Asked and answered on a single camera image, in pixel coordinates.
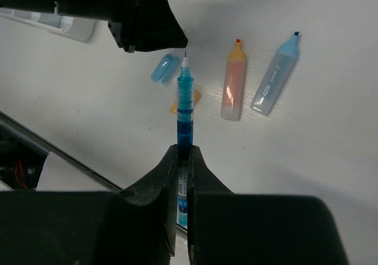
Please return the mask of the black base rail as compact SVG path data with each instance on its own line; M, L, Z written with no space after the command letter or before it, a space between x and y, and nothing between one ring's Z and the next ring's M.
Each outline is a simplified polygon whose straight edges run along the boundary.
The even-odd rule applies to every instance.
M26 191L122 190L1 113L1 183Z

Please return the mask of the light blue highlighter cap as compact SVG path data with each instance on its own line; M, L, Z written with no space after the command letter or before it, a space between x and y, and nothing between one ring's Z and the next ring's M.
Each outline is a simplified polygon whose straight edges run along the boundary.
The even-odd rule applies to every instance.
M155 70L152 72L151 80L156 83L160 82L164 85L168 85L178 65L178 57L171 54L164 55Z

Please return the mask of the white divided plastic tray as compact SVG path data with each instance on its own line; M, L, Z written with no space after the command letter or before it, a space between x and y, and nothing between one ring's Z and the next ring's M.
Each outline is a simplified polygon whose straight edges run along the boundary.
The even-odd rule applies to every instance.
M80 42L86 42L92 36L96 25L94 19L9 8L1 8L1 17Z

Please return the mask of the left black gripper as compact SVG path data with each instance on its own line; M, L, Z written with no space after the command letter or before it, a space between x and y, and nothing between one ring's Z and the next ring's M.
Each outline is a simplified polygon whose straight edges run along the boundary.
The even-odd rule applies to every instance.
M118 46L129 53L188 44L168 0L1 0L1 8L108 21Z

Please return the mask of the orange highlighter cap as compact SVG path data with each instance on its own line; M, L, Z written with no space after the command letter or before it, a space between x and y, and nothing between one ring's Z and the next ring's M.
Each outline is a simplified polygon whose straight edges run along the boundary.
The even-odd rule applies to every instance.
M192 110L194 106L197 105L197 103L201 99L201 94L198 90L194 90L190 93L190 95L177 95L176 98L170 108L170 112L173 114L177 113L178 109L185 109L185 110Z

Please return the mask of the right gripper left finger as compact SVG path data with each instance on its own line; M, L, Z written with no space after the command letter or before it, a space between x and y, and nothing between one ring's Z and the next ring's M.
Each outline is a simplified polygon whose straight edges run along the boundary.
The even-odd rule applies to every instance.
M178 148L131 186L1 192L2 264L169 264L175 254Z

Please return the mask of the teal pen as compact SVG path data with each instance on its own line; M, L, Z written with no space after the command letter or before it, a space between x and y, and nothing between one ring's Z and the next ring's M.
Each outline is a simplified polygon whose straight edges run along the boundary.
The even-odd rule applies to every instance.
M184 56L181 73L177 78L177 95L190 95L194 91L194 78L191 75L190 64ZM187 188L188 161L193 145L194 109L177 110L177 146L178 146L178 223L186 227L188 216Z

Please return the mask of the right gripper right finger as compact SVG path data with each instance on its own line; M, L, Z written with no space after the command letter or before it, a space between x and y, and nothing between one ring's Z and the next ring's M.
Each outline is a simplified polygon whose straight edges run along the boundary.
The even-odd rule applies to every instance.
M308 195L235 194L190 153L191 264L347 264L334 217Z

